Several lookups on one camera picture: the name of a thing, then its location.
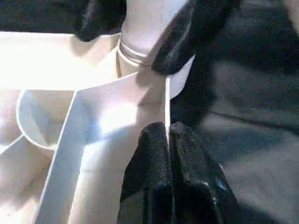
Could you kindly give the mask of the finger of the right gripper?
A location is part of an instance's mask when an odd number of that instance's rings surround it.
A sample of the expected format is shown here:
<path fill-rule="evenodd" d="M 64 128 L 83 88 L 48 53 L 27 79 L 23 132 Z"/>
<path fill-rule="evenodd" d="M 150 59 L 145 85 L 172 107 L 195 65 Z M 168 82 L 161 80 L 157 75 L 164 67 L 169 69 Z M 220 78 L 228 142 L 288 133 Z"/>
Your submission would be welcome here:
<path fill-rule="evenodd" d="M 90 42 L 101 35 L 117 34 L 126 11 L 125 0 L 81 0 L 76 6 L 75 36 Z"/>
<path fill-rule="evenodd" d="M 162 75 L 179 72 L 199 47 L 215 38 L 240 0 L 189 0 L 171 23 L 152 69 Z"/>

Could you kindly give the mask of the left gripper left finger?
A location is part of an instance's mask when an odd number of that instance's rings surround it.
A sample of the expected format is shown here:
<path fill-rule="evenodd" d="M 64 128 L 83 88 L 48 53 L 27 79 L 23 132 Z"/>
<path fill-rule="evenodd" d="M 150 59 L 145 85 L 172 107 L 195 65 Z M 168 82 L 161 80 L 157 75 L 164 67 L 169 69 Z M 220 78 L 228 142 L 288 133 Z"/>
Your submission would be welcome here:
<path fill-rule="evenodd" d="M 119 224 L 171 224 L 173 185 L 164 123 L 147 125 L 124 173 Z"/>

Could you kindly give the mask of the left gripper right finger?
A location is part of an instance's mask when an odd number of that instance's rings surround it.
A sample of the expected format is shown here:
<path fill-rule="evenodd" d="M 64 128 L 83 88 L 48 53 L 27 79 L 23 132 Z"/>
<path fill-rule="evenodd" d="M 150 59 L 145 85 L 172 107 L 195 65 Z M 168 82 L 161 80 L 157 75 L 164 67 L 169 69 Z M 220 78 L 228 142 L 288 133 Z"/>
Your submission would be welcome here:
<path fill-rule="evenodd" d="M 179 224 L 240 224 L 240 206 L 224 172 L 188 126 L 171 124 L 171 169 Z"/>

